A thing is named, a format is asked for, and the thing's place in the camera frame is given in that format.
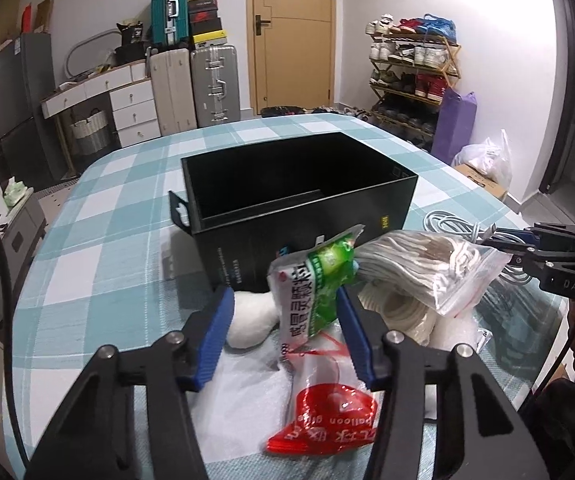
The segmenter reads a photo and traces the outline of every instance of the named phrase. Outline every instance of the plastic bag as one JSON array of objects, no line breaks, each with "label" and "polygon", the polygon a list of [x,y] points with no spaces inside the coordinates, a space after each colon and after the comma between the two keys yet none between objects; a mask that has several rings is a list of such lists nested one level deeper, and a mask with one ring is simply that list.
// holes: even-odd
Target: plastic bag
[{"label": "plastic bag", "polygon": [[478,304],[511,258],[459,236],[425,231],[392,231],[355,251],[362,280],[385,282],[451,317]]},{"label": "plastic bag", "polygon": [[359,300],[367,310],[378,312],[389,330],[398,330],[427,346],[437,313],[419,300],[401,294],[386,282],[366,283]]},{"label": "plastic bag", "polygon": [[373,443],[378,396],[357,378],[338,323],[303,350],[286,354],[294,373],[288,423],[267,451],[328,455]]},{"label": "plastic bag", "polygon": [[490,137],[483,144],[469,144],[456,153],[452,167],[467,164],[471,168],[509,189],[512,182],[512,164],[509,152],[507,133],[501,130],[501,146],[495,144]]},{"label": "plastic bag", "polygon": [[305,344],[336,319],[336,291],[356,275],[354,245],[363,231],[356,225],[309,251],[277,258],[268,284],[280,310],[281,354]]}]

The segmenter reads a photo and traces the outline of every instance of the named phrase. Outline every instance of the suitcase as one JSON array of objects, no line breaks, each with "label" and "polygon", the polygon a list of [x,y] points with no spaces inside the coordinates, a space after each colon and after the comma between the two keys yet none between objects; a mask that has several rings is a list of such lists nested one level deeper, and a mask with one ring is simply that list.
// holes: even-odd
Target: suitcase
[{"label": "suitcase", "polygon": [[150,57],[150,77],[161,135],[195,129],[189,51],[179,48],[154,54]]},{"label": "suitcase", "polygon": [[168,46],[189,37],[188,0],[152,0],[152,41]]},{"label": "suitcase", "polygon": [[192,82],[201,128],[241,120],[236,49],[206,46],[192,53]]}]

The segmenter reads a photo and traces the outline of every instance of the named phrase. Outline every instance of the gray refrigerator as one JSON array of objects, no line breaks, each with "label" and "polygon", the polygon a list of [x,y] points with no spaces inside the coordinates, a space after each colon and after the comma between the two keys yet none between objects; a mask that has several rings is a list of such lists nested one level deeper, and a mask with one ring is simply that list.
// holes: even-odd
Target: gray refrigerator
[{"label": "gray refrigerator", "polygon": [[21,34],[0,52],[0,143],[10,173],[35,190],[59,183],[68,168],[40,102],[55,89],[49,34]]}]

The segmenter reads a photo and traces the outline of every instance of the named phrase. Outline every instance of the beige suitcase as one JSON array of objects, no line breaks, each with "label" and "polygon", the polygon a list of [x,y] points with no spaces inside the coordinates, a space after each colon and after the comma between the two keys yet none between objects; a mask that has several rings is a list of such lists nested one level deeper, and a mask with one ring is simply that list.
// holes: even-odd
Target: beige suitcase
[{"label": "beige suitcase", "polygon": [[189,51],[180,48],[154,54],[150,57],[150,73],[161,135],[195,129]]}]

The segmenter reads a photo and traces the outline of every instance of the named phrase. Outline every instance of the black box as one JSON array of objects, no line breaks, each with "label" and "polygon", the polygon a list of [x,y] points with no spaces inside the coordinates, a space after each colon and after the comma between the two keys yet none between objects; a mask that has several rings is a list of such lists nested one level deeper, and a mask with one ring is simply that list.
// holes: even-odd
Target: black box
[{"label": "black box", "polygon": [[[172,221],[194,237],[212,286],[267,292],[280,253],[365,224],[363,244],[401,229],[418,176],[342,133],[235,146],[181,159],[188,194]],[[183,203],[189,225],[177,209]]]},{"label": "black box", "polygon": [[204,10],[218,10],[218,2],[216,0],[190,0],[188,2],[188,12],[203,12]]},{"label": "black box", "polygon": [[193,36],[197,34],[205,34],[206,32],[214,32],[215,30],[221,30],[221,18],[215,18],[214,20],[204,20],[203,22],[190,22],[190,32]]}]

